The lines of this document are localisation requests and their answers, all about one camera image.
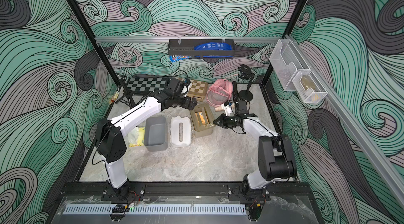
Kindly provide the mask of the orange tissue paper pack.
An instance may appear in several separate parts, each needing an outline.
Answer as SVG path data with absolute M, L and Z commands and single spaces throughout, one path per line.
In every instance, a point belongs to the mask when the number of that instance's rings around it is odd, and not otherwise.
M 200 126 L 209 124 L 208 117 L 204 112 L 197 112 L 195 115 Z

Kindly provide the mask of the khaki tissue box base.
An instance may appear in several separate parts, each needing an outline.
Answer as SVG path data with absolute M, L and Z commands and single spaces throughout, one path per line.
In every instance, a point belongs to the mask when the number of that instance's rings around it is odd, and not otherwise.
M 209 136 L 213 133 L 214 128 L 216 126 L 214 124 L 206 124 L 206 125 L 194 125 L 194 134 L 196 138 Z

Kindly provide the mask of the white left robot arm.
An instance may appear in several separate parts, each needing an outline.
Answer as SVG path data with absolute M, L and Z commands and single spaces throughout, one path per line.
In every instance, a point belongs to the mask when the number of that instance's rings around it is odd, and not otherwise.
M 194 110 L 196 98 L 182 94 L 172 96 L 162 92 L 148 95 L 139 105 L 112 119 L 103 118 L 97 123 L 95 146 L 108 175 L 108 183 L 115 191 L 128 194 L 129 180 L 125 172 L 123 156 L 127 145 L 125 137 L 148 118 L 170 107 Z

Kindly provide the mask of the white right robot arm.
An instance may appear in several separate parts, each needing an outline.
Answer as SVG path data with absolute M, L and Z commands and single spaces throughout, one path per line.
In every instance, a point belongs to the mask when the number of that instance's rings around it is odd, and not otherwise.
M 249 112 L 248 102 L 226 101 L 216 107 L 222 114 L 214 124 L 235 130 L 240 128 L 243 134 L 252 136 L 258 143 L 258 169 L 245 176 L 243 191 L 248 194 L 262 190 L 269 184 L 289 182 L 297 175 L 297 164 L 291 139 L 284 134 L 271 130 L 258 116 Z

